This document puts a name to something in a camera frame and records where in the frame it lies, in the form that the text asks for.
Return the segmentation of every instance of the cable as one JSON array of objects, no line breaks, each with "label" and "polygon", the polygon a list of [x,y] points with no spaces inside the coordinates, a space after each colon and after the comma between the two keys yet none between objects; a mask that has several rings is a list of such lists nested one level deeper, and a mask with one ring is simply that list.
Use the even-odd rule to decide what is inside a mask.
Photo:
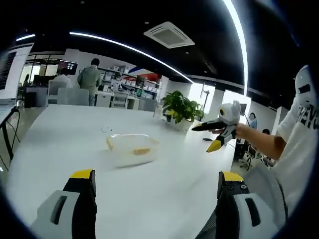
[{"label": "cable", "polygon": [[232,146],[234,149],[236,149],[233,145],[231,145],[230,143],[227,143],[228,145]]},{"label": "cable", "polygon": [[[16,133],[16,131],[15,131],[14,127],[12,126],[12,124],[10,124],[8,121],[7,121],[7,123],[12,127],[14,133]],[[17,139],[19,142],[21,142],[20,139],[19,139],[19,137],[18,137],[18,135],[16,135],[16,139]]]},{"label": "cable", "polygon": [[18,123],[16,124],[16,128],[15,128],[15,133],[14,133],[14,137],[13,137],[13,141],[12,141],[12,146],[11,146],[11,150],[13,151],[13,146],[14,146],[14,141],[15,141],[15,137],[16,137],[16,132],[18,131],[18,127],[19,127],[19,121],[20,121],[20,111],[17,110],[19,117],[18,117]]},{"label": "cable", "polygon": [[6,170],[9,172],[8,168],[6,167],[6,164],[3,161],[3,158],[1,157],[1,155],[0,155],[0,158],[1,158],[1,161],[2,161],[3,165],[5,166]]},{"label": "cable", "polygon": [[248,122],[247,116],[246,116],[245,114],[244,114],[244,116],[245,116],[245,118],[246,118],[246,120],[247,120],[248,126],[250,127],[250,124],[249,124],[249,122]]}]

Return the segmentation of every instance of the green leaves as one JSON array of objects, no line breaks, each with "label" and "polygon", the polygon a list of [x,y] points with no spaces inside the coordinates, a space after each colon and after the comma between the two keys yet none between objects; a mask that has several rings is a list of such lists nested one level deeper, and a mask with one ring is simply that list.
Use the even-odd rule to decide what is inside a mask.
[{"label": "green leaves", "polygon": [[198,109],[200,104],[196,101],[190,101],[188,98],[184,97],[180,91],[168,93],[163,100],[163,112],[174,112],[172,117],[175,119],[176,123],[181,122],[182,119],[191,120],[191,122],[194,122],[195,117],[204,117],[204,112]]}]

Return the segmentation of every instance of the desk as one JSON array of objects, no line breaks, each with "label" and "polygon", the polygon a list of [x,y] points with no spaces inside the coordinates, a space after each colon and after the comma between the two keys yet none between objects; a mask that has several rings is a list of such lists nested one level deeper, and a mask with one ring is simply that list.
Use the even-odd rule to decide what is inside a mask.
[{"label": "desk", "polygon": [[46,106],[46,96],[48,87],[46,86],[28,86],[26,87],[26,92],[36,93],[36,107]]},{"label": "desk", "polygon": [[3,132],[3,138],[9,153],[10,161],[13,159],[13,151],[11,149],[5,123],[15,112],[18,112],[18,109],[14,105],[0,106],[0,129],[2,129]]},{"label": "desk", "polygon": [[[30,226],[40,204],[62,190],[73,172],[94,168],[97,239],[194,239],[216,207],[218,172],[230,170],[234,148],[206,153],[209,143],[202,138],[212,138],[211,133],[176,132],[152,115],[49,105],[23,137],[11,163],[6,192],[18,216]],[[106,137],[115,133],[157,139],[158,159],[114,169]]]},{"label": "desk", "polygon": [[[98,91],[96,93],[97,95],[103,95],[103,96],[114,96],[113,92],[105,92],[105,91]],[[134,96],[128,96],[128,109],[131,110],[139,110],[139,98],[136,98]]]}]

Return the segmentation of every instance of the plant pot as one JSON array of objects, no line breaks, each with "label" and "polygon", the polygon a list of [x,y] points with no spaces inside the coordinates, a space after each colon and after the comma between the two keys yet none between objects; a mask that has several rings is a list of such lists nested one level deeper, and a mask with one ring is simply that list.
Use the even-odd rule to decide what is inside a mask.
[{"label": "plant pot", "polygon": [[192,122],[182,119],[181,122],[175,123],[175,119],[171,119],[169,123],[176,131],[187,132]]}]

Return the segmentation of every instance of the hand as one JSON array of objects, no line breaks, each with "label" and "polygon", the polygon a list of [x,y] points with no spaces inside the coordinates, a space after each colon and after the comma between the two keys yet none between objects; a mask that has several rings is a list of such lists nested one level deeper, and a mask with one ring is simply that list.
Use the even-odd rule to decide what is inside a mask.
[{"label": "hand", "polygon": [[[244,138],[244,133],[246,131],[246,129],[249,129],[249,127],[243,123],[238,123],[236,125],[236,138]],[[222,129],[212,129],[209,130],[210,132],[212,132],[213,134],[221,134],[224,131],[224,128]]]},{"label": "hand", "polygon": [[220,134],[224,131],[224,128],[222,129],[212,129],[212,130],[209,130],[209,132],[212,132],[213,134]]}]

